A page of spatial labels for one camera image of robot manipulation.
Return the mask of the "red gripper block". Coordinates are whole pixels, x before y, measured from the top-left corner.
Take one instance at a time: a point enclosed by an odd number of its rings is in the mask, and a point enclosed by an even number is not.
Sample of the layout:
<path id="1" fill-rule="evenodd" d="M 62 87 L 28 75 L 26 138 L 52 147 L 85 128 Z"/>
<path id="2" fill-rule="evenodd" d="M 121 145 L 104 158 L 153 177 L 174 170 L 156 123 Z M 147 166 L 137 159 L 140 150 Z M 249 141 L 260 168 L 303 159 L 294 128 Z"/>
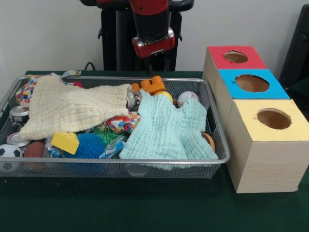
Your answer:
<path id="1" fill-rule="evenodd" d="M 172 28 L 168 29 L 168 35 L 157 42 L 143 42 L 138 37 L 134 37 L 132 39 L 132 44 L 136 55 L 139 58 L 146 58 L 145 59 L 145 67 L 147 73 L 151 75 L 153 73 L 152 65 L 150 63 L 150 56 L 165 52 L 173 49 L 175 47 L 175 35 Z M 169 53 L 165 53 L 165 70 L 169 70 Z"/>

